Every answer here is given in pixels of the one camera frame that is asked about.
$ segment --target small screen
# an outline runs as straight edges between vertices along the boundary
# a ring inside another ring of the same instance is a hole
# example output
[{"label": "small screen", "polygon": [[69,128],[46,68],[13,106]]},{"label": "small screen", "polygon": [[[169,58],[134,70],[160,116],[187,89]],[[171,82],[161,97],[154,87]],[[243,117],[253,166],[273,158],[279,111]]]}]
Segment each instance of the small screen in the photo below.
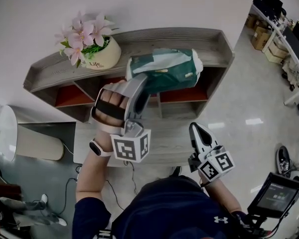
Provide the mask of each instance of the small screen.
[{"label": "small screen", "polygon": [[284,212],[296,193],[296,189],[271,183],[257,206],[274,211]]}]

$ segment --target cardboard box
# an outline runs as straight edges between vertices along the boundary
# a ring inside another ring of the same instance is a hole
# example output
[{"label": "cardboard box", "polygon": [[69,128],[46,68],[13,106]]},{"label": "cardboard box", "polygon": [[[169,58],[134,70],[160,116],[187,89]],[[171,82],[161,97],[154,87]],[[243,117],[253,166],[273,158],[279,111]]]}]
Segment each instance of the cardboard box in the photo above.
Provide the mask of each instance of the cardboard box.
[{"label": "cardboard box", "polygon": [[266,28],[268,25],[265,21],[257,19],[254,25],[254,31],[256,31],[257,27]]},{"label": "cardboard box", "polygon": [[254,28],[256,20],[257,20],[257,16],[256,15],[249,14],[248,17],[247,17],[245,25],[248,28]]},{"label": "cardboard box", "polygon": [[282,58],[280,57],[276,57],[272,54],[271,50],[270,49],[267,49],[266,52],[265,52],[265,55],[268,59],[269,62],[274,62],[274,63],[277,63],[277,64],[280,64],[281,61],[283,60]]},{"label": "cardboard box", "polygon": [[265,47],[270,36],[271,34],[267,29],[257,27],[251,43],[256,50],[262,50]]},{"label": "cardboard box", "polygon": [[280,40],[280,38],[278,36],[276,36],[274,38],[274,42],[278,46],[278,48],[280,48],[281,50],[284,50],[284,51],[288,52],[287,48],[285,47],[285,45],[283,44],[283,42]]},{"label": "cardboard box", "polygon": [[288,52],[281,50],[275,43],[275,41],[272,41],[271,44],[269,45],[271,53],[276,56],[284,59],[287,55]]}]

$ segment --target green leaves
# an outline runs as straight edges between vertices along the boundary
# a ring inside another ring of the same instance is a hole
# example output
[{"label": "green leaves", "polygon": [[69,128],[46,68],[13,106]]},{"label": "green leaves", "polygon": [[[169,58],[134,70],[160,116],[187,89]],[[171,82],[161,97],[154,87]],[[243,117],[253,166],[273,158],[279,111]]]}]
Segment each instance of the green leaves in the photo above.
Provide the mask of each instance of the green leaves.
[{"label": "green leaves", "polygon": [[110,38],[108,36],[105,36],[104,37],[104,45],[103,45],[103,47],[100,47],[99,45],[97,45],[95,43],[94,45],[89,46],[88,48],[82,50],[81,52],[84,55],[87,55],[85,57],[87,57],[88,59],[91,59],[93,57],[94,53],[99,52],[99,51],[105,49],[109,45],[109,42],[110,42]]},{"label": "green leaves", "polygon": [[76,62],[76,68],[78,68],[80,64],[81,64],[81,59],[79,59],[79,60]]},{"label": "green leaves", "polygon": [[60,42],[65,48],[71,48],[68,41]]}]

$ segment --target pink flower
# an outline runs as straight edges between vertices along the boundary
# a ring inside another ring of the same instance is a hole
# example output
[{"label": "pink flower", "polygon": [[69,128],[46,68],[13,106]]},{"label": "pink flower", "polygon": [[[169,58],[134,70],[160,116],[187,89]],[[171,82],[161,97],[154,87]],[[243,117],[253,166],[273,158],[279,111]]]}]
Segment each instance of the pink flower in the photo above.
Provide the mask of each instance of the pink flower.
[{"label": "pink flower", "polygon": [[74,42],[84,43],[87,46],[93,45],[93,37],[91,35],[93,29],[94,27],[92,24],[84,23],[82,31],[72,33],[69,36],[69,42],[71,41],[72,43]]},{"label": "pink flower", "polygon": [[83,22],[83,16],[82,16],[81,12],[79,11],[78,15],[72,20],[73,28],[76,31],[81,32],[83,30],[82,22]]},{"label": "pink flower", "polygon": [[73,48],[66,48],[64,49],[64,53],[70,57],[71,56],[71,65],[74,66],[75,63],[80,58],[82,62],[85,61],[84,55],[81,52],[83,50],[83,44],[80,42],[71,42],[69,43]]},{"label": "pink flower", "polygon": [[95,39],[96,44],[100,47],[103,47],[104,45],[103,35],[110,35],[112,33],[112,30],[107,27],[112,24],[112,22],[105,19],[105,16],[102,13],[96,17],[92,38]]},{"label": "pink flower", "polygon": [[59,44],[60,42],[65,41],[65,39],[72,33],[71,30],[66,30],[64,25],[61,28],[60,34],[55,34],[54,37],[57,38],[55,45]]}]

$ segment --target wooden shelf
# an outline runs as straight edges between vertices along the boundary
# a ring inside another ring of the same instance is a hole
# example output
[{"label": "wooden shelf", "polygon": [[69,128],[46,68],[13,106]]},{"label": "wooden shelf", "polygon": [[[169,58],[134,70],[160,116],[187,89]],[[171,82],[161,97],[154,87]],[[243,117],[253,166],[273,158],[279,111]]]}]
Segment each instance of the wooden shelf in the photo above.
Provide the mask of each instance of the wooden shelf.
[{"label": "wooden shelf", "polygon": [[150,54],[156,48],[194,49],[204,66],[196,86],[152,96],[143,114],[145,119],[193,119],[212,98],[235,56],[226,36],[217,29],[153,28],[113,37],[122,49],[113,68],[75,68],[67,56],[57,52],[31,65],[23,87],[70,117],[87,122],[99,90],[124,79],[131,56]]},{"label": "wooden shelf", "polygon": [[55,101],[55,107],[68,107],[93,104],[94,101],[83,93],[77,86],[61,87]]},{"label": "wooden shelf", "polygon": [[111,69],[91,70],[71,66],[58,52],[34,63],[24,81],[24,88],[36,92],[52,86],[90,77],[121,73],[131,56],[149,54],[155,48],[195,49],[207,67],[228,67],[233,51],[223,32],[216,29],[171,27],[142,29],[113,35],[122,49],[118,63]]}]

